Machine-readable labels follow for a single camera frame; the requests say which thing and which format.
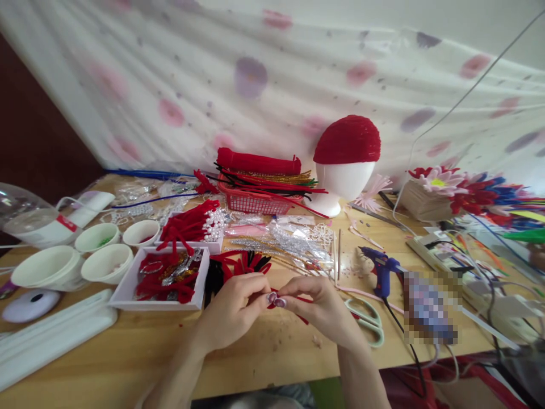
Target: yellow flower center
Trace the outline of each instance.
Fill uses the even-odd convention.
[[[443,182],[441,179],[433,179],[431,181],[431,185],[432,186],[440,186],[440,187],[445,187],[447,184],[445,182]]]

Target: white cup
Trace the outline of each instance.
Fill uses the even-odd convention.
[[[119,284],[134,259],[125,244],[112,244],[93,253],[81,267],[81,275],[89,281]]]
[[[142,220],[130,226],[123,234],[123,242],[134,247],[152,245],[159,237],[161,226],[155,220]]]
[[[87,285],[81,277],[83,258],[70,246],[55,246],[33,254],[13,271],[11,282],[20,287],[77,291]]]
[[[79,235],[74,243],[77,251],[81,253],[94,253],[95,251],[110,244],[119,243],[121,233],[119,228],[113,223],[101,223],[90,227]]]

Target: white scissors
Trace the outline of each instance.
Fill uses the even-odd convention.
[[[364,304],[372,313],[373,316],[369,316],[367,314],[362,313],[361,311],[357,310],[353,307],[354,304]],[[382,329],[382,321],[380,320],[380,315],[371,304],[369,304],[367,301],[354,297],[349,298],[345,301],[346,308],[349,309],[350,312],[353,314],[356,314],[358,318],[358,324],[361,325],[364,328],[369,329],[370,331],[374,332],[378,339],[374,342],[369,342],[369,345],[372,348],[380,348],[384,344],[384,330]]]

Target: fingernail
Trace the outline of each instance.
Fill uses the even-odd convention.
[[[267,296],[267,301],[269,302],[269,304],[272,304],[274,303],[274,300],[276,300],[277,297],[278,295],[273,291]]]
[[[282,298],[276,298],[276,300],[274,300],[273,304],[275,306],[277,306],[277,307],[285,308],[286,307],[286,300],[284,300]]]

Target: red basket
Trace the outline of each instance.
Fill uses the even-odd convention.
[[[225,176],[220,173],[220,180],[226,181]],[[227,183],[218,182],[217,187],[227,197],[227,206],[231,210],[243,211],[245,213],[278,214],[288,213],[293,204],[288,201],[279,200],[266,194],[246,192],[229,187]],[[301,202],[300,195],[290,196],[290,199]]]

